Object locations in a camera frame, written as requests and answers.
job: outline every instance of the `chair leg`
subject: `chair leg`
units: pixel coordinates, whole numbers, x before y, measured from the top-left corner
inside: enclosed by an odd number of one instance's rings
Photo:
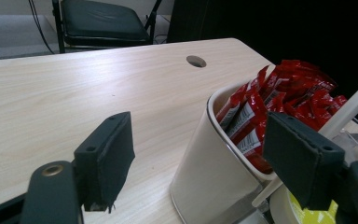
[[[58,0],[52,0],[52,4],[53,4],[53,16],[54,16],[56,30],[57,30],[58,47],[60,49],[60,53],[65,53],[65,45],[63,43],[60,4]]]

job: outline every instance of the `black office chair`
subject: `black office chair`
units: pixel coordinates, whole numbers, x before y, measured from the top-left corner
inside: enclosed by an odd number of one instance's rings
[[[153,44],[161,1],[156,1],[144,26],[128,7],[87,0],[52,0],[60,53],[65,53],[64,43],[70,45],[69,49]]]

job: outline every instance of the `red packet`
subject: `red packet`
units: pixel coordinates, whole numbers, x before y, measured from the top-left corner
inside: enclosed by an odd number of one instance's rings
[[[328,91],[319,90],[310,97],[309,104],[313,117],[315,117],[319,129],[321,129],[332,117],[332,115],[327,111],[327,108],[333,104],[333,98],[330,96]]]
[[[286,114],[299,119],[301,122],[310,126],[313,130],[318,131],[319,125],[313,119],[309,105],[303,104],[299,109],[293,108],[290,104],[284,104],[284,111]]]
[[[267,111],[284,113],[284,106],[283,106],[284,95],[285,95],[284,92],[281,92],[276,97],[272,98],[272,100],[270,100],[268,104],[266,104]]]
[[[237,144],[237,148],[258,171],[270,174],[272,167],[262,156],[265,131],[266,122],[263,121]]]
[[[279,93],[284,93],[283,102],[298,99],[296,104],[304,101],[319,90],[328,91],[336,87],[336,83],[319,68],[299,60],[283,60],[272,71],[265,84],[260,89],[260,95],[267,104]]]
[[[229,123],[233,120],[237,112],[243,107],[246,101],[246,93],[251,89],[255,88],[259,90],[266,79],[268,66],[261,69],[257,77],[248,83],[239,87],[226,101],[225,105],[216,114],[216,120],[219,122],[223,130],[225,130]]]
[[[227,136],[237,145],[260,122],[267,119],[263,99],[254,89],[247,94],[247,101],[227,129]]]
[[[331,115],[337,113],[337,111],[347,102],[347,98],[343,95],[339,95],[333,98],[333,104],[330,105],[327,110]]]

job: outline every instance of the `yellow object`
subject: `yellow object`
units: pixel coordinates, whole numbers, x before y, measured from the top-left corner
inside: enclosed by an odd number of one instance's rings
[[[295,196],[292,193],[290,194],[290,204],[292,209],[297,217],[299,223],[302,224],[335,224],[336,223],[336,212],[338,209],[338,204],[334,201],[331,202],[330,207],[327,211],[310,211],[308,209],[301,209],[300,204],[298,203]]]

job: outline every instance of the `black cable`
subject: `black cable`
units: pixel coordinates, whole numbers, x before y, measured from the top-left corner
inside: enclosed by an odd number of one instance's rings
[[[160,43],[157,41],[157,37],[159,37],[159,36],[163,36],[163,35],[155,35],[155,37],[154,37],[154,41],[157,43],[157,44],[162,44],[162,43],[164,43],[167,39],[165,39],[165,40],[163,40],[163,41],[161,41]]]
[[[171,23],[171,21],[169,21],[167,18],[165,18],[164,16],[161,16],[162,19],[164,19],[165,21],[167,21],[168,23]]]
[[[54,52],[51,50],[50,46],[48,45],[48,41],[46,40],[45,36],[43,35],[43,31],[42,28],[40,26],[40,22],[39,19],[37,18],[37,12],[36,12],[36,7],[34,6],[34,0],[28,0],[30,7],[31,7],[31,11],[32,11],[32,15],[34,17],[34,22],[36,23],[36,27],[39,30],[39,34],[42,36],[43,42],[45,43],[46,47],[48,48],[48,50],[54,54]]]

